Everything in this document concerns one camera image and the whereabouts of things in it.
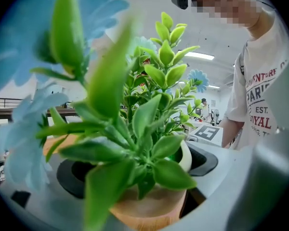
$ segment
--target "artificial plant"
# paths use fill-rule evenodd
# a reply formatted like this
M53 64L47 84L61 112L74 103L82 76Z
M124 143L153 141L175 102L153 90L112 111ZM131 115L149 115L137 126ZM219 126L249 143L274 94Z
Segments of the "artificial plant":
M174 53L187 25L178 24L173 30L170 16L162 13L162 22L156 23L161 45L158 54L147 48L136 47L131 62L126 54L132 40L132 19L128 20L118 39L98 64L87 83L85 74L89 65L82 33L82 21L77 0L57 0L54 6L49 34L40 41L44 58L60 64L67 72L61 74L38 67L31 71L66 81L78 81L87 90L87 98L73 103L82 122L65 123L56 109L51 109L54 126L39 124L38 141L47 136L62 136L49 150L48 161L69 134L77 134L75 144L60 149L65 158L96 165L85 179L85 230L100 230L109 208L129 187L137 185L139 199L160 186L181 191L194 188L196 183L177 162L168 160L180 148L184 136L173 133L200 105L200 100L188 93L196 92L200 80L185 81L175 96L167 90L175 87L186 70L181 62L189 51L198 46ZM149 55L150 64L144 65ZM178 106L195 99L187 106L188 114L180 113L180 120L170 118ZM127 112L120 105L127 107Z

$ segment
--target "backpack strap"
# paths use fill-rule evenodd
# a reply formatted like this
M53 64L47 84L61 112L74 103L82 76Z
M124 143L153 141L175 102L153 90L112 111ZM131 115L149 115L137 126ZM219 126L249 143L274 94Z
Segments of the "backpack strap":
M247 42L244 45L243 50L242 50L242 52L239 55L240 70L241 70L241 73L242 73L243 76L244 76L244 53L245 53L246 47L247 47Z

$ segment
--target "green leaf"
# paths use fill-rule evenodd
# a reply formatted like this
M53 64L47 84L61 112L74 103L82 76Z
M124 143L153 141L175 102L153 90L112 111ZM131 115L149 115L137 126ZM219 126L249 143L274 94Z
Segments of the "green leaf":
M196 107L198 107L199 105L201 105L201 99L194 99L194 104Z
M147 172L144 179L138 183L138 200L142 200L155 186L152 173Z
M196 187L196 182L174 161L157 161L153 167L153 176L156 183L169 190L179 191Z
M180 121L182 123L187 122L189 120L189 115L180 115Z
M175 129L173 129L172 131L175 131L175 132L182 132L182 131L184 131L184 128L175 128Z
M186 95L186 94L188 94L189 93L189 84L187 84L184 88L183 88L183 90L182 90L182 94L183 95Z
M165 120L167 119L168 117L163 115L160 119L154 121L151 123L151 125L147 126L145 128L145 132L144 134L152 134L154 133L158 128L163 128L164 127L164 123L165 123Z
M197 81L195 82L195 85L196 85L196 86L199 86L199 85L202 84L202 82L203 82L202 80L197 80Z
M129 69L132 71L132 72L136 72L137 70L139 70L140 68L140 57L136 57L132 60L132 62L130 63L129 65Z
M165 74L163 71L155 68L150 64L146 64L145 72L162 88L165 84Z
M147 84L145 76L139 76L134 80L133 87L138 87L139 85L141 85L143 83Z
M181 42L181 39L179 39L177 42L171 44L171 47L172 48L176 47L180 42Z
M133 83L134 83L134 77L131 75L127 75L126 84L128 85L128 87L133 87Z
M43 67L34 67L30 69L30 73L35 73L35 74L41 74L41 75L46 75L51 78L56 78L56 79L63 79L63 80L69 80L69 81L75 81L74 78L71 78L66 75L59 74L55 71L52 71L49 68L43 68Z
M138 102L139 105L143 105L143 104L145 104L146 102L148 102L149 100L150 100L150 99L149 99L148 97L142 97L142 96L140 96L137 102Z
M68 137L68 135L66 135L64 138L56 141L55 143L53 143L53 145L51 146L51 148L49 149L49 151L47 152L46 154L46 157L45 157L45 160L46 160L46 163L49 162L49 159L51 158L53 152L55 151L55 149L57 149L57 147L62 144L63 141L66 140L66 138Z
M72 107L75 109L82 120L101 123L101 121L96 116L94 116L94 114L92 114L86 101L72 103Z
M140 48L139 46L136 46L135 51L134 51L134 57L138 57L140 56L141 52L140 52Z
M192 46L192 47L184 49L183 51L176 53L176 55L174 56L172 65L176 65L187 53L198 48L199 46Z
M170 109L170 110L167 111L166 116L169 117L169 116L171 116L171 115L173 115L173 114L175 114L177 112L178 112L178 110Z
M151 58L150 58L151 62L154 61L154 62L156 62L158 65L162 65L162 64L163 64L163 63L160 61L158 55L156 55L156 53L155 53L154 50L152 50L152 49L147 49L147 48L141 48L141 49L142 49L143 51L147 52L147 53L151 56Z
M122 159L124 150L117 144L107 140L94 139L84 143L73 144L59 151L64 158L82 162L113 162Z
M38 38L34 45L34 55L37 59L51 64L57 64L58 62L52 56L50 50L50 33L45 31Z
M161 95L157 95L137 108L132 120L133 131L137 138L142 137L145 128L154 121L160 98Z
M69 133L84 133L85 130L100 131L104 128L104 125L95 122L71 122L61 125L55 125L52 127L46 127L40 130L36 137L38 139L50 136L50 135L66 135Z
M177 90L175 90L174 98L179 98L179 96L180 96L180 91L179 91L179 89L177 89Z
M173 25L173 20L172 18L165 12L162 12L162 24L168 28L168 30L170 31L172 25Z
M180 39L185 31L185 26L178 26L170 33L170 43L174 44Z
M163 25L161 22L156 21L155 24L156 32L159 35L159 38L164 42L165 40L170 40L170 33L168 28Z
M191 100L190 98L175 98L169 105L168 109L172 109L185 103L186 101Z
M174 125L175 125L176 123L177 123L176 121L171 121L171 122L166 123L164 132L165 132L165 133L170 132L170 130L174 127Z
M137 103L138 97L134 95L128 95L124 97L124 103L126 106L132 106Z
M88 104L98 114L116 118L127 77L125 55L131 40L132 21L125 25L118 41L98 64L88 88Z
M126 140L131 137L127 124L122 117L118 116L116 123L114 123L114 127Z
M124 159L115 164L97 166L87 174L85 181L85 231L103 229L109 215L109 209L126 190L134 168L135 164L132 160Z
M162 159L171 156L180 148L183 135L169 135L161 137L153 146L151 159Z
M146 61L148 58L149 58L148 55L142 55L141 57L139 57L139 64L144 63L144 61Z
M77 0L56 0L53 10L50 48L52 56L70 68L80 68L84 60L84 36Z
M182 64L180 66L176 66L171 68L168 73L166 74L166 83L167 86L174 85L184 74L185 70L187 68L186 64Z
M159 110L164 110L171 101L171 96L167 93L161 93L162 97L160 98L160 102L158 105Z
M118 144L119 146L128 149L129 145L126 139L118 132L118 130L113 125L108 125L101 134L106 136L112 142Z
M193 124L189 123L189 122L185 122L184 125L187 125L189 127L195 128Z
M187 24L179 23L175 27L179 27L179 26L187 26Z
M201 119L200 115L198 115L198 114L193 114L193 115L194 115L194 117L198 117L199 119Z
M147 168L146 165L139 165L135 168L133 177L131 177L131 181L129 183L129 187L137 184L138 182L142 181L146 176Z
M120 110L120 114L122 117L124 117L125 119L127 119L127 113L125 110Z
M192 105L191 105L190 103L188 103L187 112L188 112L188 113L191 113L192 110L193 110Z
M63 120L63 118L58 113L57 109L55 107L51 107L49 109L50 115L52 116L53 123L55 125L65 124L66 122Z
M159 51L159 58L164 64L164 66L168 66L169 63L173 60L174 53L169 45L168 40L163 42L162 47L160 47Z
M159 45L162 45L163 44L163 42L160 40L160 39L158 39L158 38L150 38L153 42L155 42L155 43L157 43L157 44L159 44Z

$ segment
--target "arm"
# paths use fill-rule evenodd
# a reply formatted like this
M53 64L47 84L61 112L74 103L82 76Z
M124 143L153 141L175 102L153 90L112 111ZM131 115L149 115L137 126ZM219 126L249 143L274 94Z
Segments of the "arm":
M232 121L225 117L218 126L224 130L222 147L225 147L239 133L244 126L244 122Z

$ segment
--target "wooden pot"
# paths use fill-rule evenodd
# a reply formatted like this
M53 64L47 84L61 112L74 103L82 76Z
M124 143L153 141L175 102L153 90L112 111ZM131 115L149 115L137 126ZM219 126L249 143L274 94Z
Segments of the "wooden pot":
M76 138L76 136L69 135L57 150L73 144ZM44 154L59 139L48 139L44 146ZM184 141L181 142L181 150L182 159L179 165L188 172L192 164L192 156ZM185 195L186 191L171 191L156 184L153 190L139 201L137 200L138 189L134 186L125 191L110 212L131 229L155 231L179 220Z

